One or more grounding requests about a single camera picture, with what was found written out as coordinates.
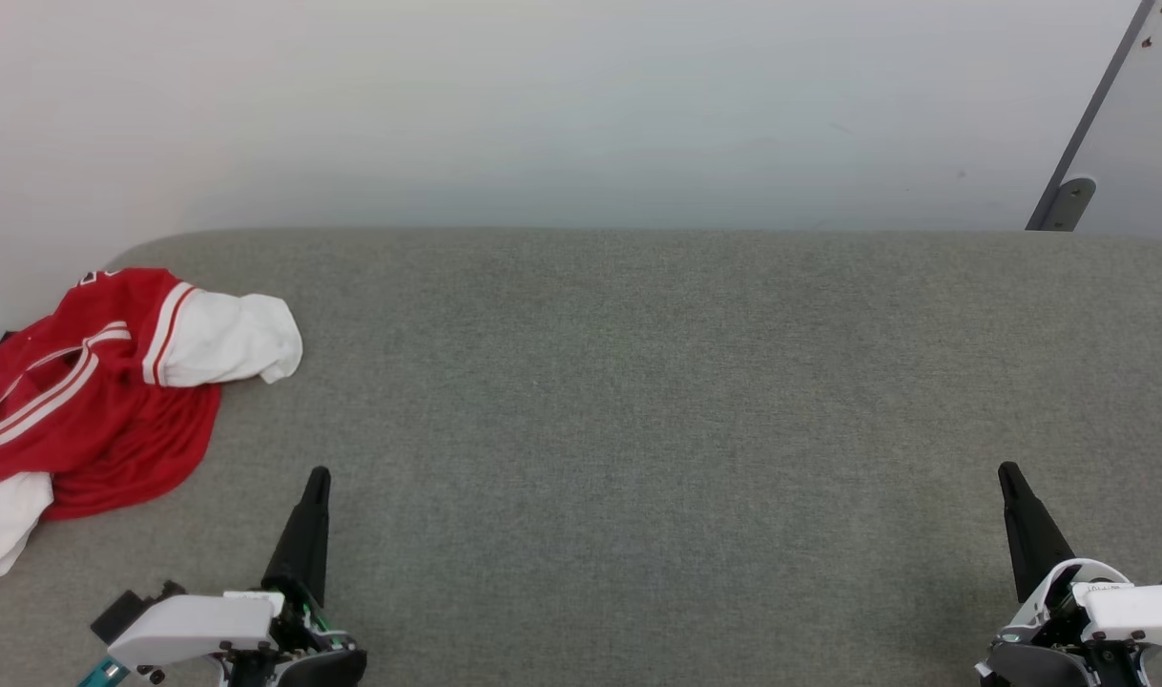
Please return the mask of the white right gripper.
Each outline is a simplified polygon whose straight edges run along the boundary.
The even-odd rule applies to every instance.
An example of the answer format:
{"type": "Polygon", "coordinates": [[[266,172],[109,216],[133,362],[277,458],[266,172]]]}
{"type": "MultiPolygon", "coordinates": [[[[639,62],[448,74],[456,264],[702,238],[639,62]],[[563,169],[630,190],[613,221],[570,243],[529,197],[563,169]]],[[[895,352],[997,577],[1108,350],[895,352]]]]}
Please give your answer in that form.
{"type": "Polygon", "coordinates": [[[1020,609],[978,661],[980,687],[1153,687],[1162,651],[1162,584],[1133,584],[1074,558],[1020,466],[997,468],[1020,609]]]}

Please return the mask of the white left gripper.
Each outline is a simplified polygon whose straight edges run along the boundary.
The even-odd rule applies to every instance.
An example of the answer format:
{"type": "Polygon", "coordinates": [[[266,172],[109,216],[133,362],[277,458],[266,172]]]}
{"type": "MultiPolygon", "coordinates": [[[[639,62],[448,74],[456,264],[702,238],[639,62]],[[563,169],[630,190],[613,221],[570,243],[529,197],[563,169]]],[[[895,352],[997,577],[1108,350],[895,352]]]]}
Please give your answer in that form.
{"type": "Polygon", "coordinates": [[[331,472],[313,468],[264,570],[263,591],[163,600],[107,645],[107,656],[151,687],[162,687],[166,668],[193,659],[211,661],[218,687],[359,687],[367,653],[353,635],[329,629],[320,610],[329,498],[331,472]]]}

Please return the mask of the red white Bulls jersey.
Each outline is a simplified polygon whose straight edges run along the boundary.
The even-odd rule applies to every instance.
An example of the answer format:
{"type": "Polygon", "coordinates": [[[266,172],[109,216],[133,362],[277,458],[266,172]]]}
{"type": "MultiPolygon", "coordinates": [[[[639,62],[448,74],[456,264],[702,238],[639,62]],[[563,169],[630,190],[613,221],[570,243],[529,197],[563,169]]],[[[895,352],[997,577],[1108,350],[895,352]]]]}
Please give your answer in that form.
{"type": "Polygon", "coordinates": [[[277,296],[165,269],[92,271],[0,343],[0,577],[44,518],[149,503],[209,448],[220,388],[279,382],[303,342],[277,296]]]}

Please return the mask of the grey metal wall bracket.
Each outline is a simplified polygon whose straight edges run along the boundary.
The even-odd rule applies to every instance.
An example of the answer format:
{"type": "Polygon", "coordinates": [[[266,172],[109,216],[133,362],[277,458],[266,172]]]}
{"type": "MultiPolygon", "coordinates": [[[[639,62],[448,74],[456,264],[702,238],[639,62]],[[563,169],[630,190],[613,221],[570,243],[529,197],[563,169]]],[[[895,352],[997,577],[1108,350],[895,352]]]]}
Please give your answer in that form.
{"type": "Polygon", "coordinates": [[[1089,207],[1097,184],[1088,176],[1071,178],[1057,187],[1039,231],[1073,232],[1089,207]]]}

